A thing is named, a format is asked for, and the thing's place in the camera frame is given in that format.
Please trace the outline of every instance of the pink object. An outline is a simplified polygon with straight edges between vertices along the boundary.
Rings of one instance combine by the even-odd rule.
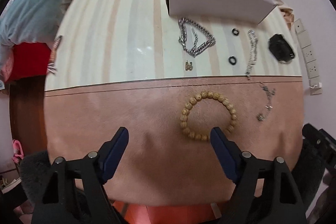
[[[13,51],[11,50],[6,63],[2,66],[0,71],[0,73],[4,78],[4,82],[6,82],[10,77],[13,70],[13,66],[14,66],[14,54]]]
[[[13,140],[13,149],[14,156],[12,159],[16,164],[19,164],[25,155],[23,153],[22,145],[18,140]]]

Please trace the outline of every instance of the silver bracelet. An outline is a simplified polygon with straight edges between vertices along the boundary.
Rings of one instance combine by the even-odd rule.
[[[251,49],[250,49],[250,59],[249,59],[249,62],[247,64],[245,75],[248,79],[250,79],[250,74],[251,74],[251,71],[252,71],[252,67],[257,63],[258,38],[255,35],[254,30],[249,30],[247,35],[250,39]]]
[[[260,112],[258,115],[257,115],[257,119],[259,122],[262,122],[262,121],[265,121],[269,115],[269,113],[271,112],[271,109],[272,109],[272,96],[275,95],[275,89],[272,90],[272,92],[270,92],[268,90],[268,87],[266,85],[264,85],[263,83],[260,83],[261,84],[261,87],[262,89],[266,92],[266,96],[267,96],[267,105],[265,106],[267,108],[267,112],[265,115],[263,115],[262,112]]]
[[[187,49],[186,48],[186,41],[187,41],[187,32],[186,32],[186,28],[185,28],[185,24],[186,23],[189,24],[189,25],[191,25],[193,27],[192,28],[192,32],[193,32],[193,34],[195,36],[194,46],[191,49]],[[194,22],[194,21],[192,21],[190,19],[181,18],[178,21],[178,26],[179,26],[180,31],[181,31],[181,36],[179,37],[178,41],[182,45],[183,50],[186,51],[192,57],[195,57],[195,56],[201,54],[207,48],[213,46],[216,43],[216,39],[214,38],[214,36],[212,34],[209,33],[209,31],[207,31],[200,24],[198,24],[198,23],[196,23],[196,22]],[[199,47],[197,47],[198,36],[197,36],[194,28],[196,28],[197,30],[199,30],[200,32],[202,32],[205,35],[205,37],[207,38],[207,41],[205,41]]]

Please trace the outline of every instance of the wooden bead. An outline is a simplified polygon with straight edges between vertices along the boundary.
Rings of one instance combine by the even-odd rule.
[[[189,110],[186,109],[186,108],[182,109],[182,114],[183,115],[189,115]]]
[[[186,109],[189,109],[191,110],[193,108],[193,105],[191,103],[186,103],[185,106],[184,106]]]
[[[182,129],[186,128],[187,126],[188,126],[188,123],[187,123],[187,122],[181,122],[181,123],[180,123],[180,127],[181,127]]]
[[[190,113],[190,110],[193,108],[194,105],[197,104],[197,102],[201,101],[202,99],[209,98],[218,100],[220,103],[222,103],[230,112],[231,114],[231,120],[230,125],[224,130],[225,135],[229,136],[231,132],[234,130],[235,125],[237,124],[237,115],[236,110],[234,109],[233,104],[230,104],[228,98],[226,98],[224,95],[217,93],[217,92],[211,92],[211,91],[202,91],[200,94],[194,95],[194,97],[189,98],[189,102],[187,102],[182,109],[182,115],[180,116],[180,127],[182,129],[182,132],[187,135],[190,139],[194,140],[202,140],[202,141],[208,141],[210,137],[208,135],[202,135],[197,134],[194,131],[191,131],[188,127],[188,115]]]
[[[222,103],[224,101],[224,99],[225,99],[225,97],[220,95],[217,100],[218,100],[218,102]]]
[[[229,105],[229,100],[227,98],[224,98],[222,104],[225,105],[225,106],[228,106]]]
[[[219,98],[219,93],[215,92],[212,96],[212,99],[218,100],[218,98]]]
[[[212,91],[209,91],[209,92],[208,92],[208,98],[209,98],[209,99],[212,99],[212,97],[213,97],[213,92],[212,92]]]
[[[199,102],[200,100],[202,100],[202,95],[200,95],[199,93],[196,94],[195,99]]]
[[[190,133],[190,128],[189,127],[186,127],[185,129],[182,130],[182,132],[186,135],[189,135]]]
[[[229,132],[232,132],[232,131],[233,131],[233,129],[234,129],[234,127],[233,127],[233,126],[231,126],[231,125],[229,125],[229,126],[227,127],[227,130],[228,130]]]
[[[193,106],[197,104],[197,101],[195,99],[195,97],[190,97],[189,98],[189,103],[191,103]]]
[[[228,104],[228,105],[226,106],[226,108],[227,108],[227,110],[231,110],[231,109],[233,109],[233,104]]]
[[[187,115],[181,115],[180,120],[182,122],[186,122],[188,120],[188,116]]]
[[[201,96],[203,99],[208,98],[208,92],[207,91],[202,91]]]
[[[188,136],[189,136],[189,138],[194,139],[195,138],[195,132],[191,131]]]

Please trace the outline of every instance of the metal screw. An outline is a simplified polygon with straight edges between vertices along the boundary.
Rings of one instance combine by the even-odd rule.
[[[57,157],[54,162],[60,164],[63,160],[64,160],[63,157]]]
[[[91,151],[90,153],[88,153],[88,157],[93,159],[98,155],[98,153],[96,151]]]
[[[244,151],[242,155],[244,158],[247,158],[247,159],[251,157],[251,153],[249,151]]]
[[[280,163],[280,164],[282,164],[282,163],[285,162],[285,160],[283,158],[281,158],[281,157],[277,157],[277,162]]]

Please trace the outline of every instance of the electrical outlet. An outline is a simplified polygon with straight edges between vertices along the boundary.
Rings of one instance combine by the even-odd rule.
[[[299,41],[300,47],[305,48],[311,45],[311,41],[307,31],[303,31],[297,35],[297,40]]]
[[[306,61],[306,63],[316,59],[313,53],[313,47],[311,45],[303,48],[302,54],[303,54],[303,58]]]
[[[311,61],[306,64],[308,79],[319,76],[319,69],[317,67],[317,62]]]
[[[305,31],[305,28],[304,28],[300,18],[298,20],[294,21],[294,27],[295,27],[295,31],[296,31],[297,34]]]
[[[316,95],[322,93],[322,82],[319,76],[309,79],[309,86],[310,86],[310,95]]]

